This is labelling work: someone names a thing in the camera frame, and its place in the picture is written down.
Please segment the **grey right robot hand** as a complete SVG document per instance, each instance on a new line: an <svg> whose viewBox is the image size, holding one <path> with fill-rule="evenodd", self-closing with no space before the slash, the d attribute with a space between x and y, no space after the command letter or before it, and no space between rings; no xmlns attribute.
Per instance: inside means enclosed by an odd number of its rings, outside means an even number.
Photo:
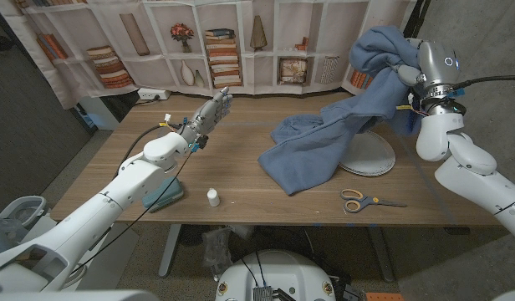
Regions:
<svg viewBox="0 0 515 301"><path fill-rule="evenodd" d="M455 51L441 43L408 38L417 48L418 67L402 64L397 69L400 81L407 86L422 86L423 100L441 99L452 90L460 74Z"/></svg>

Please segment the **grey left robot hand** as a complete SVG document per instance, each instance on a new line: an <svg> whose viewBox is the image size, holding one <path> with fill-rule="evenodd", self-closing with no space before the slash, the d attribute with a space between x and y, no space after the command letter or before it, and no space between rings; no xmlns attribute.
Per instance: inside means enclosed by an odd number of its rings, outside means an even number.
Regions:
<svg viewBox="0 0 515 301"><path fill-rule="evenodd" d="M226 86L197 109L190 120L183 125L177 134L191 143L211 133L215 126L230 113L233 96Z"/></svg>

